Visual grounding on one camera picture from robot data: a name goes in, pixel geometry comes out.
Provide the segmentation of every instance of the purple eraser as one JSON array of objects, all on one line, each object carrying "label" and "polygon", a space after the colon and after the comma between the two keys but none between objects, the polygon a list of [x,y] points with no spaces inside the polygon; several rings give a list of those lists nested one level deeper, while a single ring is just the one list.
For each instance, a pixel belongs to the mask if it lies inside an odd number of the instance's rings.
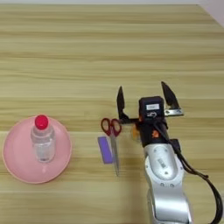
[{"label": "purple eraser", "polygon": [[105,136],[98,137],[98,144],[101,148],[101,158],[104,164],[113,164],[113,158],[109,149],[108,140]]}]

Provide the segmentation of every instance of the wooden table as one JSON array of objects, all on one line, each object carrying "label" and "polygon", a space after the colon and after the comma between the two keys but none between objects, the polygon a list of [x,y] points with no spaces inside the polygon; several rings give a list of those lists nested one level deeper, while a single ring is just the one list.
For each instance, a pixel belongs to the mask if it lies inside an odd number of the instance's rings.
[{"label": "wooden table", "polygon": [[[73,157],[54,181],[27,185],[0,163],[1,224],[149,223],[144,153],[119,136],[121,177],[102,163],[100,120],[138,99],[175,91],[185,116],[169,118],[170,136],[224,194],[224,30],[194,6],[0,6],[0,141],[16,122],[45,113],[70,132]],[[214,217],[200,178],[185,176],[195,223]]]}]

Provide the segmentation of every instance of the plastic bottle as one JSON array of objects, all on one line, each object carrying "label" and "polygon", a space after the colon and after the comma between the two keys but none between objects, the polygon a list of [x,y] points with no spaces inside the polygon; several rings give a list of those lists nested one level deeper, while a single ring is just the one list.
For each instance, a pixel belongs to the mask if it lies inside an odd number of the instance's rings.
[{"label": "plastic bottle", "polygon": [[31,140],[38,161],[50,162],[55,154],[55,133],[45,115],[38,115],[35,118],[35,125],[31,130]]}]

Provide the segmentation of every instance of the scissor blade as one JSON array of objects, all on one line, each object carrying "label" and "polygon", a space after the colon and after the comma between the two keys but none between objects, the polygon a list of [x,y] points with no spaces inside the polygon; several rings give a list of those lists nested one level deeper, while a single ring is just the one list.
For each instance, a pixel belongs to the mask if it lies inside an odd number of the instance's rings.
[{"label": "scissor blade", "polygon": [[112,149],[112,154],[113,154],[113,161],[115,165],[115,173],[116,176],[119,176],[119,158],[118,158],[118,152],[117,152],[117,146],[116,146],[116,137],[113,133],[110,135],[110,144],[111,144],[111,149]]}]

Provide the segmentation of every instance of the sticker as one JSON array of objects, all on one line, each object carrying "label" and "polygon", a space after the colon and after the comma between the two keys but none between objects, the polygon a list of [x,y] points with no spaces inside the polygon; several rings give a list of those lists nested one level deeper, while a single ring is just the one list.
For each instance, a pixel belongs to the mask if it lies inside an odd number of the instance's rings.
[{"label": "sticker", "polygon": [[162,158],[159,158],[157,161],[160,163],[160,165],[162,166],[163,169],[167,167]]},{"label": "sticker", "polygon": [[156,104],[148,104],[148,105],[146,105],[146,109],[147,110],[159,109],[159,104],[158,103],[156,103]]}]

